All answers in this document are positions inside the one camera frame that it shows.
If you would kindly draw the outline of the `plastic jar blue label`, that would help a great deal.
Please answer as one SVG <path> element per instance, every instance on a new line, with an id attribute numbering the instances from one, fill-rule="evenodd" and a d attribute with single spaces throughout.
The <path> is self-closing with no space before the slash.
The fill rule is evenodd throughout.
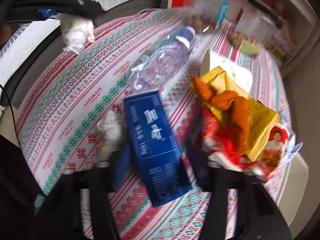
<path id="1" fill-rule="evenodd" d="M 194 28 L 197 35 L 218 31 L 223 24 L 229 0 L 184 0 L 183 24 Z"/>

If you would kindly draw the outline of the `white curved shelf unit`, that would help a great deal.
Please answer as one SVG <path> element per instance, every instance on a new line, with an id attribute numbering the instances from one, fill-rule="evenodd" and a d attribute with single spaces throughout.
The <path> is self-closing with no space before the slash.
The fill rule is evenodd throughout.
<path id="1" fill-rule="evenodd" d="M 250 2 L 261 11 L 289 25 L 290 37 L 295 45 L 288 60 L 282 63 L 283 77 L 292 73 L 319 42 L 319 16 L 308 0 L 240 0 Z"/>

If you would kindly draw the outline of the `blue cardboard box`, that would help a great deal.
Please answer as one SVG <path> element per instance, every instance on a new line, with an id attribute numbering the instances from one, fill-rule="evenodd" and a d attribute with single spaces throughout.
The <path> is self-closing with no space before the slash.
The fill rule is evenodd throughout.
<path id="1" fill-rule="evenodd" d="M 129 139 L 151 204 L 159 207 L 191 190 L 178 141 L 159 92 L 124 98 Z"/>

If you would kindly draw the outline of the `white plastic trash bin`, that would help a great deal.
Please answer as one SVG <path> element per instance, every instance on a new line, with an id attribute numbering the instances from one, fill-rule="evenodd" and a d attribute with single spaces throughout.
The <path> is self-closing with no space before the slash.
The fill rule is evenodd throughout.
<path id="1" fill-rule="evenodd" d="M 287 166 L 284 184 L 277 200 L 277 206 L 289 226 L 300 207 L 308 183 L 309 167 L 297 153 Z"/>

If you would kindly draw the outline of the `yellow snack wrapper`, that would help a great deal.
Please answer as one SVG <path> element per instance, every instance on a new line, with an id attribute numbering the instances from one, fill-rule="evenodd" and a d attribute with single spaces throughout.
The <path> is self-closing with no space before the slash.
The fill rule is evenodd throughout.
<path id="1" fill-rule="evenodd" d="M 221 67 L 216 67 L 199 78 L 202 82 L 212 85 L 218 93 L 231 90 L 247 99 L 249 104 L 249 135 L 244 155 L 252 162 L 257 161 L 268 142 L 272 128 L 281 121 L 280 114 L 251 98 Z M 196 92 L 193 82 L 191 88 Z M 202 101 L 227 131 L 229 111 L 218 110 L 210 103 L 204 102 L 203 99 Z"/>

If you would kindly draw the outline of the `clear plastic water bottle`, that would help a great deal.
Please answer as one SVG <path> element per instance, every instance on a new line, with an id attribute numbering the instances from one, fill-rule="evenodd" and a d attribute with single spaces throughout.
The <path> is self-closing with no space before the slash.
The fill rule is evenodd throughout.
<path id="1" fill-rule="evenodd" d="M 189 60 L 195 42 L 194 28 L 185 25 L 157 40 L 127 72 L 133 92 L 163 88 Z"/>

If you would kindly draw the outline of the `white tissue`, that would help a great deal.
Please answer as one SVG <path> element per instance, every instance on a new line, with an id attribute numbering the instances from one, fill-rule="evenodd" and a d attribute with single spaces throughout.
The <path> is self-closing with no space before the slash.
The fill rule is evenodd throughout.
<path id="1" fill-rule="evenodd" d="M 97 123 L 97 130 L 102 134 L 98 143 L 99 161 L 108 161 L 113 152 L 120 150 L 125 139 L 124 127 L 117 114 L 110 110 L 106 116 Z"/>

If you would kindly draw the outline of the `orange peel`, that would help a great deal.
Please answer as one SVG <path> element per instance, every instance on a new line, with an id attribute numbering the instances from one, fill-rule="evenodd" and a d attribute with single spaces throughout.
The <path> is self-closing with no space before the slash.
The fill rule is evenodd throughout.
<path id="1" fill-rule="evenodd" d="M 237 92 L 225 90 L 218 93 L 214 87 L 204 83 L 198 76 L 191 77 L 196 92 L 206 103 L 221 111 L 229 111 L 227 131 L 231 134 L 237 154 L 247 150 L 249 135 L 249 104 Z"/>

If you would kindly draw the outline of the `white paper cup leaf print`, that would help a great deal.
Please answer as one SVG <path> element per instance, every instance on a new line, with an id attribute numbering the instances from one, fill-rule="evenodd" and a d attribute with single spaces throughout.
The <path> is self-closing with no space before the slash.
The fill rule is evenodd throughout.
<path id="1" fill-rule="evenodd" d="M 200 76 L 203 76 L 216 67 L 221 67 L 239 87 L 247 93 L 250 92 L 253 76 L 249 70 L 211 50 L 207 50 L 202 61 Z"/>

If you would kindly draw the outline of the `red noodle package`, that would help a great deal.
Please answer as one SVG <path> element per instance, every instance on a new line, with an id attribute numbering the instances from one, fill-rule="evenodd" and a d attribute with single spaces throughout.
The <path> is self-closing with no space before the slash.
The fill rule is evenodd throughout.
<path id="1" fill-rule="evenodd" d="M 252 128 L 244 152 L 236 151 L 235 139 L 223 128 L 208 107 L 202 107 L 200 149 L 210 161 L 222 167 L 244 172 L 251 170 L 263 183 L 281 167 L 289 164 L 303 143 L 296 143 L 296 134 L 290 128 L 284 112 L 265 126 Z"/>

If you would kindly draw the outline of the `plastic jar with nuts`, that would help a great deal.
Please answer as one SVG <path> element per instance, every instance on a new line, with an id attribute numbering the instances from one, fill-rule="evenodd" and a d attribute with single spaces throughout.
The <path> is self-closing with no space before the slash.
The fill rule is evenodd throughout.
<path id="1" fill-rule="evenodd" d="M 275 22 L 257 11 L 243 11 L 228 39 L 240 53 L 256 58 L 276 29 Z"/>

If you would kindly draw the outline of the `white tissue ball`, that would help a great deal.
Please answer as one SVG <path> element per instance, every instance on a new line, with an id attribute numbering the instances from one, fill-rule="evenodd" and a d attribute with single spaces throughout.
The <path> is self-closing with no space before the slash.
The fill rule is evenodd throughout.
<path id="1" fill-rule="evenodd" d="M 65 52 L 80 55 L 87 42 L 94 43 L 94 24 L 91 19 L 75 15 L 60 14 L 62 40 Z"/>

